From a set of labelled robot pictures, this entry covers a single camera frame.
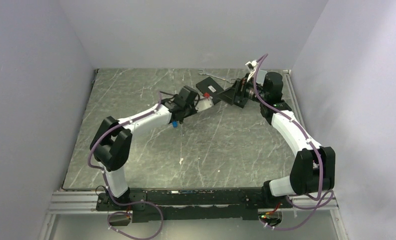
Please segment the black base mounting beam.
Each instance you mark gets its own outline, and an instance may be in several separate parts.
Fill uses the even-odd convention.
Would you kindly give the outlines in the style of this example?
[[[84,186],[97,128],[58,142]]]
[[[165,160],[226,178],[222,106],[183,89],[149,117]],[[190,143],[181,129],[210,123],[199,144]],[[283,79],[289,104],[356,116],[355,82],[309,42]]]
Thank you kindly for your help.
[[[96,210],[132,214],[133,223],[159,220],[242,219],[256,220],[264,212],[290,209],[284,196],[268,197],[259,187],[169,189],[132,188],[114,203],[109,194],[98,194]]]

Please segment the aluminium frame rail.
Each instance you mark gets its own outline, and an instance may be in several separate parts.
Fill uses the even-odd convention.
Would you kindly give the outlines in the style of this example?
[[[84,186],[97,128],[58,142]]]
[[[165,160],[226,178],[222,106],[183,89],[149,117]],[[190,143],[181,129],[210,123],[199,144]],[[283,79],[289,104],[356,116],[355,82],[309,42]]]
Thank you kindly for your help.
[[[57,191],[54,192],[48,213],[50,214],[94,214],[98,195],[94,191]]]

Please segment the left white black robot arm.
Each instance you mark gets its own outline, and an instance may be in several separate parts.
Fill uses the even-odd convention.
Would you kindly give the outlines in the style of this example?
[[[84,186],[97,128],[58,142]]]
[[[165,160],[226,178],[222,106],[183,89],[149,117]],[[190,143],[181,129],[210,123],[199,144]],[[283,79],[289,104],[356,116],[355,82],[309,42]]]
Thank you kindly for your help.
[[[88,165],[101,171],[105,188],[111,195],[109,202],[117,210],[125,209],[130,201],[124,165],[133,139],[163,125],[180,124],[198,112],[196,107],[201,101],[199,93],[189,86],[167,98],[162,98],[162,91],[158,95],[157,103],[143,112],[120,119],[105,118],[90,145]]]

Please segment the black box with white label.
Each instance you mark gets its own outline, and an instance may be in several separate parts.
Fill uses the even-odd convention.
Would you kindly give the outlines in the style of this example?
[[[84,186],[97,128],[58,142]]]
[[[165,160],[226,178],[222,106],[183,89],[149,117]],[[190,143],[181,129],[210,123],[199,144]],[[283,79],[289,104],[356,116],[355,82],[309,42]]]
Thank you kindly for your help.
[[[218,94],[224,91],[224,88],[220,86],[213,78],[207,77],[195,84],[197,90],[199,90],[203,95],[208,95],[212,97],[214,104],[221,101]]]

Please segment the clear plastic container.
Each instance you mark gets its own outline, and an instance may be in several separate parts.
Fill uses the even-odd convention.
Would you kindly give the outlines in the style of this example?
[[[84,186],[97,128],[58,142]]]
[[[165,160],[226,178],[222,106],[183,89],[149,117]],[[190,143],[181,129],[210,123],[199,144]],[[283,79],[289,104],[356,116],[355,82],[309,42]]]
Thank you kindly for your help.
[[[267,71],[266,70],[262,70],[262,69],[260,69],[259,71],[258,71],[258,76],[262,76],[263,78],[265,77],[265,75],[267,74]]]

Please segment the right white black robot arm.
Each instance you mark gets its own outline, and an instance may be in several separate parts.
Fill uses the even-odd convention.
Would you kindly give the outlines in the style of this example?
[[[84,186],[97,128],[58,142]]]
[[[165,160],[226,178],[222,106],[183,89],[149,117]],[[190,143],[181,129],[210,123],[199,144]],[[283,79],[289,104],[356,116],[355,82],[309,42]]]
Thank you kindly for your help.
[[[282,74],[271,71],[263,74],[262,83],[248,73],[217,94],[217,98],[238,107],[251,100],[259,103],[262,117],[281,134],[295,156],[288,176],[263,184],[261,200],[268,208],[276,206],[281,196],[306,195],[318,201],[323,192],[334,187],[334,150],[310,136],[283,100],[282,90]]]

